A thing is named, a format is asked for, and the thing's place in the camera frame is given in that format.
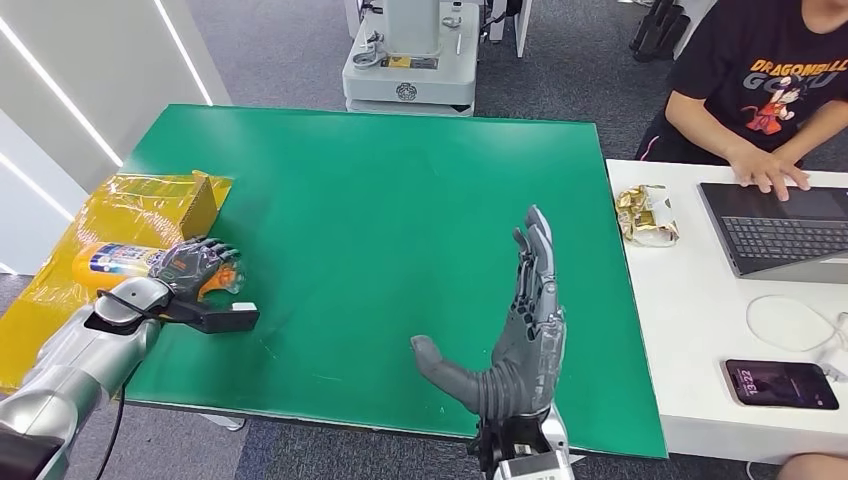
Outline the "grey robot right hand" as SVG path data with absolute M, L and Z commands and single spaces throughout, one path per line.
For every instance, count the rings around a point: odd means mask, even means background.
M 524 227 L 514 228 L 512 236 L 519 255 L 515 293 L 492 348 L 491 365 L 472 371 L 444 358 L 430 337 L 410 338 L 418 372 L 469 412 L 490 421 L 547 411 L 565 353 L 553 235 L 537 205 L 528 208 Z

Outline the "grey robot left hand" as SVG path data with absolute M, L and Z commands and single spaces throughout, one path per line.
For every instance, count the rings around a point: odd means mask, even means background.
M 179 299 L 199 301 L 211 291 L 236 294 L 243 282 L 241 252 L 212 237 L 194 237 L 166 250 L 148 272 Z

